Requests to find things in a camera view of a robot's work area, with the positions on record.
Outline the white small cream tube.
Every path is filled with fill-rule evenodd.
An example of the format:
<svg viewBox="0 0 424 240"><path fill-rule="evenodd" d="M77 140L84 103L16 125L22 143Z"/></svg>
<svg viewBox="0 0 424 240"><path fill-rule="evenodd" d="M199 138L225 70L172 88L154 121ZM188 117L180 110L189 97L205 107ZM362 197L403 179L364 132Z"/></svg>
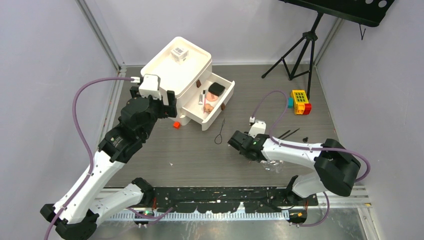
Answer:
<svg viewBox="0 0 424 240"><path fill-rule="evenodd" d="M199 95L199 101L198 101L198 104L199 104L199 105L203 105L203 104L204 104L204 94L203 94L203 93L201 93L201 94Z"/></svg>

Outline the pink eyebrow brush comb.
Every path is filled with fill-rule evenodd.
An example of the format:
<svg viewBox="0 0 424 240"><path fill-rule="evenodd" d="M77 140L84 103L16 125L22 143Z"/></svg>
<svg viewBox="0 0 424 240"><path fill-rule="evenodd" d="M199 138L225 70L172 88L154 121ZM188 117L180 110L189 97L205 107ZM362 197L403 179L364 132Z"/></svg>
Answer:
<svg viewBox="0 0 424 240"><path fill-rule="evenodd" d="M203 110L203 113L205 113L206 112L206 90L204 89L203 91L202 91L202 98L203 98L203 107L202 107L202 110Z"/></svg>

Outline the white drawer organizer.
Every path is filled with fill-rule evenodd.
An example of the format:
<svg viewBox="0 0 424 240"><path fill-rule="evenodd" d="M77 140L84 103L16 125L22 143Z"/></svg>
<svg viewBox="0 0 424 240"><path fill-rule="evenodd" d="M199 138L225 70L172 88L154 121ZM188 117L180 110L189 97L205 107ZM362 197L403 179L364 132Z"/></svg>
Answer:
<svg viewBox="0 0 424 240"><path fill-rule="evenodd" d="M188 49L188 57L184 62L177 63L171 57L171 50L175 47ZM181 36L171 40L141 69L140 74L159 76L162 96L165 97L168 90L174 91L177 116L173 121L183 126L195 121L201 125L203 131L212 125L226 107L235 88L235 82L213 73L212 56L209 52ZM199 96L203 90L207 94L209 86L214 82L225 86L225 91L215 102L206 100L214 109L211 113L203 113L203 105L198 104Z"/></svg>

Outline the black hair loop tool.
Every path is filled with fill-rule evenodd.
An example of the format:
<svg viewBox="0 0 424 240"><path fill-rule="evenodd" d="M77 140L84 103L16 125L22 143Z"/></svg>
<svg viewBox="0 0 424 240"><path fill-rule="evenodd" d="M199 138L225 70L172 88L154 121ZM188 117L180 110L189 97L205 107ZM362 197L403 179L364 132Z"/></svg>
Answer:
<svg viewBox="0 0 424 240"><path fill-rule="evenodd" d="M214 143L216 145L220 145L223 142L223 136L222 136L222 132L223 132L223 128L225 126L225 119L222 120L221 122L221 127L219 130L219 133L216 135L216 137L214 138Z"/></svg>

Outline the pink powder puff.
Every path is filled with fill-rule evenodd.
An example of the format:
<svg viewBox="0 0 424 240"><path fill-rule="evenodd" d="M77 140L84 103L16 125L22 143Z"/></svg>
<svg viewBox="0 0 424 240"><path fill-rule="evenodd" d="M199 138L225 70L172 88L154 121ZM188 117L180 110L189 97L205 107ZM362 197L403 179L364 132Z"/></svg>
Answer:
<svg viewBox="0 0 424 240"><path fill-rule="evenodd" d="M208 92L207 94L206 94L206 100L207 101L209 101L209 102L216 102L218 99L219 99L219 97L217 96L217 95L214 95L214 94L212 94L211 92Z"/></svg>

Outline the black makeup pencil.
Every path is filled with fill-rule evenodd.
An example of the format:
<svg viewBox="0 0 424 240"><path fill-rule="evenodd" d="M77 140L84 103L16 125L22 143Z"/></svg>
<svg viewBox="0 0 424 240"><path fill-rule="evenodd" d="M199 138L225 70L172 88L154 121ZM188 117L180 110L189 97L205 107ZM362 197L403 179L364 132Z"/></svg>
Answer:
<svg viewBox="0 0 424 240"><path fill-rule="evenodd" d="M286 136L284 136L284 137L282 138L282 140L284 140L284 139L286 139L286 138L290 137L291 135L293 135L294 133L296 133L298 130L300 130L300 128L298 128L298 129L294 130L293 132L291 132L291 133L287 134Z"/></svg>
<svg viewBox="0 0 424 240"><path fill-rule="evenodd" d="M290 133L291 130L287 130L286 132L284 132L283 134L281 134L278 139L282 139L284 136L286 136L288 133Z"/></svg>

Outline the black compact case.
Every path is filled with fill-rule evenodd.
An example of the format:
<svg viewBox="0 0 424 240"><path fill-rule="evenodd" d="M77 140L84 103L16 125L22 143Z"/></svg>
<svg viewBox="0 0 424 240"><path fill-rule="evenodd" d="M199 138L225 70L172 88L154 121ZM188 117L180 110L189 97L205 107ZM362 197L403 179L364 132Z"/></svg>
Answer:
<svg viewBox="0 0 424 240"><path fill-rule="evenodd" d="M225 90L226 87L218 82L213 82L208 88L208 92L217 97L220 97Z"/></svg>

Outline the white barcode box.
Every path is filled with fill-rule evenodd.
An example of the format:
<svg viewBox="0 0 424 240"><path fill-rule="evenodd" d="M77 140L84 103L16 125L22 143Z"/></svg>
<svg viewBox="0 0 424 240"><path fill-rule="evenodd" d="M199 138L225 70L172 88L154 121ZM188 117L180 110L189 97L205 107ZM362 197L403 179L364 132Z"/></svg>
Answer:
<svg viewBox="0 0 424 240"><path fill-rule="evenodd" d="M170 54L175 62L181 64L187 59L189 50L184 47L175 47L170 51Z"/></svg>

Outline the beige makeup sponge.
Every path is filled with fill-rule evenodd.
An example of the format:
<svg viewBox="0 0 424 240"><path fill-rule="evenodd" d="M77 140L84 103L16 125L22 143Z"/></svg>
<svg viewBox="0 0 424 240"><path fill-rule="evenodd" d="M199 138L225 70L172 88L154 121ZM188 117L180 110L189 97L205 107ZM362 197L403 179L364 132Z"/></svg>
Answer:
<svg viewBox="0 0 424 240"><path fill-rule="evenodd" d="M210 114L212 111L214 110L214 107L212 105L210 105L209 103L205 103L203 106L203 111L205 113Z"/></svg>

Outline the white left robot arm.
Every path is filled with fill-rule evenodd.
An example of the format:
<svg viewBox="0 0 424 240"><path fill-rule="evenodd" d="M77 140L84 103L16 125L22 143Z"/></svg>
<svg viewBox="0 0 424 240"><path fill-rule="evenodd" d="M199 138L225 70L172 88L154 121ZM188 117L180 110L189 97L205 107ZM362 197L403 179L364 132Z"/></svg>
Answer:
<svg viewBox="0 0 424 240"><path fill-rule="evenodd" d="M148 207L153 203L155 190L141 177L108 197L101 200L96 197L146 143L157 120L176 117L175 93L168 90L166 95L168 104L164 104L158 91L133 93L120 111L119 123L106 133L95 154L90 156L87 170L58 202L41 208L49 227L55 227L62 239L87 240L112 215L133 205Z"/></svg>

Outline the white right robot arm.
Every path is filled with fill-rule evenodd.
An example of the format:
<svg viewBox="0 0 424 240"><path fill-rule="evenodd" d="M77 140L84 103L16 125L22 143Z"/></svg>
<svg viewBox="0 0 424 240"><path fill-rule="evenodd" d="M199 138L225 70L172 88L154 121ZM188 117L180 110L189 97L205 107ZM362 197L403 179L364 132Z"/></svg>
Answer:
<svg viewBox="0 0 424 240"><path fill-rule="evenodd" d="M235 131L228 144L240 155L256 162L287 162L312 169L306 175L295 175L287 185L285 198L299 205L310 195L329 191L341 197L350 196L361 163L334 139L306 144L277 139L268 134L250 136Z"/></svg>

